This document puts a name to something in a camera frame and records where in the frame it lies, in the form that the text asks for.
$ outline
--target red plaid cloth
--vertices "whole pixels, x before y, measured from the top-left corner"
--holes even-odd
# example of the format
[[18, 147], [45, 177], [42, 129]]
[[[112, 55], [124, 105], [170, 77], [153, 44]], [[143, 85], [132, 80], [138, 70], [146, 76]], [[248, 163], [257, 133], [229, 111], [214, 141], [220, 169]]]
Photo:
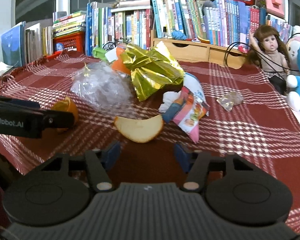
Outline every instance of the red plaid cloth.
[[[293, 193], [293, 207], [287, 224], [300, 232], [300, 125], [285, 100], [274, 91], [268, 79], [253, 66], [238, 70], [209, 63], [181, 62], [183, 69], [202, 83], [209, 117], [200, 121], [200, 142], [192, 143], [175, 124], [164, 126], [162, 133], [147, 144], [137, 144], [121, 136], [113, 126], [113, 116], [101, 114], [87, 106], [69, 89], [71, 77], [96, 59], [68, 53], [55, 60], [28, 66], [12, 73], [0, 83], [0, 95], [33, 100], [49, 109], [65, 96], [73, 98], [79, 110], [75, 128], [58, 134], [43, 132], [42, 139], [18, 138], [0, 134], [0, 153], [22, 173], [39, 165], [55, 153], [82, 154], [120, 140], [122, 153], [109, 176], [120, 182], [183, 183], [186, 175], [173, 157], [173, 143], [181, 141], [192, 149], [210, 150], [215, 155], [233, 151], [284, 182]], [[216, 98], [238, 91], [244, 103], [225, 111]], [[135, 101], [138, 116], [146, 119], [158, 114], [162, 94]]]

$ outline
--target plush toy foot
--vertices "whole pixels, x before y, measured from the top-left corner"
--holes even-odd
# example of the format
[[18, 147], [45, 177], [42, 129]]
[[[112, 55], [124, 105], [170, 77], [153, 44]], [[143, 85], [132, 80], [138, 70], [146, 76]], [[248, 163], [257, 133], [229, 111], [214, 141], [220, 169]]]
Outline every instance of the plush toy foot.
[[287, 96], [287, 103], [295, 111], [300, 111], [300, 96], [297, 92], [291, 91]]
[[296, 88], [298, 86], [298, 80], [294, 75], [288, 75], [286, 82], [288, 88]]

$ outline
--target black circular disc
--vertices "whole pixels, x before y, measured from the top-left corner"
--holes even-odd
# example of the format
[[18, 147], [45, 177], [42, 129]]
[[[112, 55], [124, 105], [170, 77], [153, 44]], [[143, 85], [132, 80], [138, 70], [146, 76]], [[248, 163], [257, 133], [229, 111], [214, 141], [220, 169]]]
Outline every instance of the black circular disc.
[[237, 171], [211, 182], [205, 198], [220, 217], [247, 226], [285, 221], [292, 205], [287, 186], [257, 171]]
[[3, 198], [10, 220], [29, 226], [50, 226], [70, 220], [89, 204], [80, 181], [59, 172], [39, 172], [11, 184]]

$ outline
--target doll's shirt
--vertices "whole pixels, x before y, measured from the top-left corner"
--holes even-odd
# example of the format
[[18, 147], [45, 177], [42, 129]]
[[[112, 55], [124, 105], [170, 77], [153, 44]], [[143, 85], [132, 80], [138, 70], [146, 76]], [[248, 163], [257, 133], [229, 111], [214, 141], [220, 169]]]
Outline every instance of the doll's shirt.
[[[275, 63], [279, 64], [280, 66], [282, 66], [282, 60], [284, 59], [284, 55], [280, 52], [278, 52], [277, 50], [275, 52], [268, 52], [267, 54], [265, 54], [264, 52], [262, 52], [262, 55], [265, 58], [269, 58], [270, 60], [274, 61]], [[261, 58], [261, 66], [262, 69], [266, 72], [284, 72], [284, 69], [282, 67], [279, 67], [278, 65], [276, 65], [275, 63], [271, 62], [270, 60], [266, 60], [263, 59], [262, 56], [260, 56]]]

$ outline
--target ribbed gray surface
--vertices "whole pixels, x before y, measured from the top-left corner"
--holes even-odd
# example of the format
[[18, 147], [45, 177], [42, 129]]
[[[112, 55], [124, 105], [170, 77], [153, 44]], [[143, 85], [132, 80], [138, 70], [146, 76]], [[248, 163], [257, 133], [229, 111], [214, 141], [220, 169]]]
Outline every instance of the ribbed gray surface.
[[[291, 240], [296, 236], [283, 223], [247, 228], [226, 222], [199, 194], [184, 193], [175, 183], [122, 183], [114, 192], [97, 194], [82, 214], [67, 223], [49, 228], [12, 224], [8, 230], [20, 240]], [[3, 236], [15, 240], [8, 233]]]

